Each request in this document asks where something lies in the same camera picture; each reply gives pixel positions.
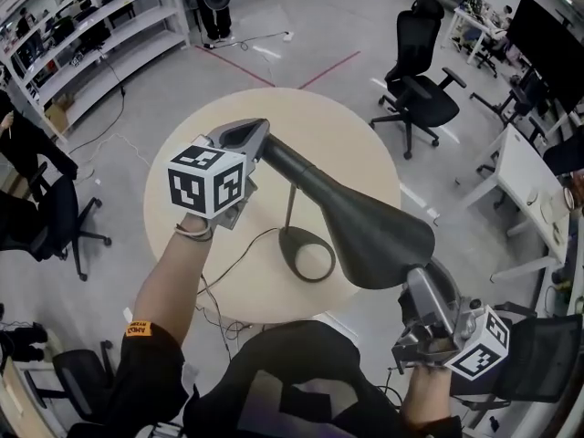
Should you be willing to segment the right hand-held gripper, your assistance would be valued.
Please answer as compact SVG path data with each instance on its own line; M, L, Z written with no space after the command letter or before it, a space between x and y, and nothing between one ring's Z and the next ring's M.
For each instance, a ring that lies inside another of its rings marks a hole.
M509 352L507 325L482 300L457 300L457 287L442 266L416 266L407 273L404 322L391 349L400 371L424 365L476 380Z

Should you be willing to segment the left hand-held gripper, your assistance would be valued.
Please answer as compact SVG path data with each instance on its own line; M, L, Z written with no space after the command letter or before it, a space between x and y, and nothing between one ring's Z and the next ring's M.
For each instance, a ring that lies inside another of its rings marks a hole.
M171 203L232 230L257 191L250 175L269 127L263 118L235 120L181 146L166 165Z

